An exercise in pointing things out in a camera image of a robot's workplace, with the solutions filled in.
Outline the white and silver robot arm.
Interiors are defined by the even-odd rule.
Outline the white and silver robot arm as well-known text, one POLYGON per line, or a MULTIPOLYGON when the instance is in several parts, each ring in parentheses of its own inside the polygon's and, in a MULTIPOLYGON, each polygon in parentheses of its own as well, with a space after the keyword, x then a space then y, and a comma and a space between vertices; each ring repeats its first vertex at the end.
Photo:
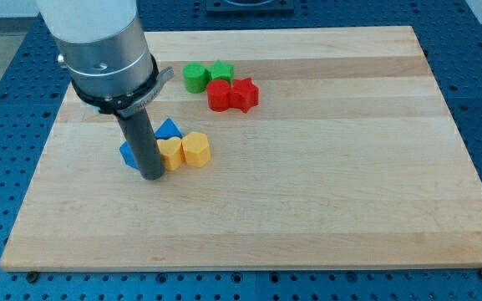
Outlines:
POLYGON ((59 64, 99 113, 129 118, 156 98, 174 70, 159 70, 135 0, 37 0, 59 64))

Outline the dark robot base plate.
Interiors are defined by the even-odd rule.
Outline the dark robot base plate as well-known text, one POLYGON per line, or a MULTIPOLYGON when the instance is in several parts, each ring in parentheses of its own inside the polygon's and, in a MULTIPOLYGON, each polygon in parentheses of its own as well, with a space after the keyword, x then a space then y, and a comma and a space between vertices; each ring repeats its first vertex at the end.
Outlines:
POLYGON ((228 13, 285 13, 295 11, 293 0, 205 0, 205 14, 218 16, 228 13))

